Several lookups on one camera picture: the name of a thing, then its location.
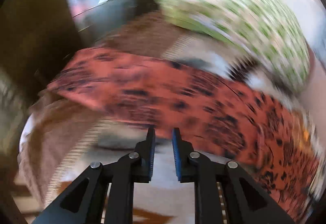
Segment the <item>orange black floral garment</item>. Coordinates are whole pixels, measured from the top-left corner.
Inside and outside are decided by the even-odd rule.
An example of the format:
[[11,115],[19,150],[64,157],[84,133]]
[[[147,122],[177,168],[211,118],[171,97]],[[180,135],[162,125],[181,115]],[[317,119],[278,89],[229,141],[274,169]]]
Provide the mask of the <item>orange black floral garment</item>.
[[115,121],[169,139],[179,128],[195,149],[254,168],[296,222],[304,218],[319,159],[295,144],[298,113],[247,85],[174,61],[109,48],[78,51],[51,92]]

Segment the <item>dark wooden door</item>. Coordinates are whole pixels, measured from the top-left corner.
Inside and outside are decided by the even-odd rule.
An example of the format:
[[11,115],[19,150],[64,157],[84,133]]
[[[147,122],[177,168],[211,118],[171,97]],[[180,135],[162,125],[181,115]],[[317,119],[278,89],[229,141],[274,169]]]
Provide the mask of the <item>dark wooden door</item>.
[[1,69],[31,101],[75,51],[154,9],[154,0],[1,0]]

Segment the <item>green white patterned pillow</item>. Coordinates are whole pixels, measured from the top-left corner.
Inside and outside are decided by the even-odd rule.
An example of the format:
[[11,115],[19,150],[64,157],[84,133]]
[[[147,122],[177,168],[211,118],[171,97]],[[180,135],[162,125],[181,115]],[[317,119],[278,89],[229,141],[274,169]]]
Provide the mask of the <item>green white patterned pillow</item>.
[[166,21],[207,34],[258,61],[291,92],[305,87],[308,45],[281,0],[155,0]]

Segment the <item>cream leaf print blanket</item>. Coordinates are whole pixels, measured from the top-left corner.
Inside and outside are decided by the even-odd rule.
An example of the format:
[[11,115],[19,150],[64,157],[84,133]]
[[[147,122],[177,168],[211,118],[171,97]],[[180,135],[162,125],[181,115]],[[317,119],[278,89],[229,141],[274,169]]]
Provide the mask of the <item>cream leaf print blanket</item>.
[[[115,30],[100,46],[90,48],[109,48],[174,61],[247,85],[243,79],[235,79],[232,75],[240,55],[238,50],[174,26],[159,12],[138,17]],[[22,146],[19,168],[29,190],[45,209],[91,163],[106,165],[118,161],[133,152],[136,144],[146,139],[148,129],[154,128],[152,178],[149,183],[134,184],[132,223],[195,223],[195,186],[179,182],[176,175],[172,145],[175,128],[169,139],[162,138],[152,125],[142,129],[115,121],[101,111],[91,110],[48,88],[41,93],[33,110],[34,127]],[[187,141],[181,131],[180,134],[182,140]],[[193,149],[213,162],[235,161],[194,146]],[[252,166],[235,162],[262,187],[254,177]]]

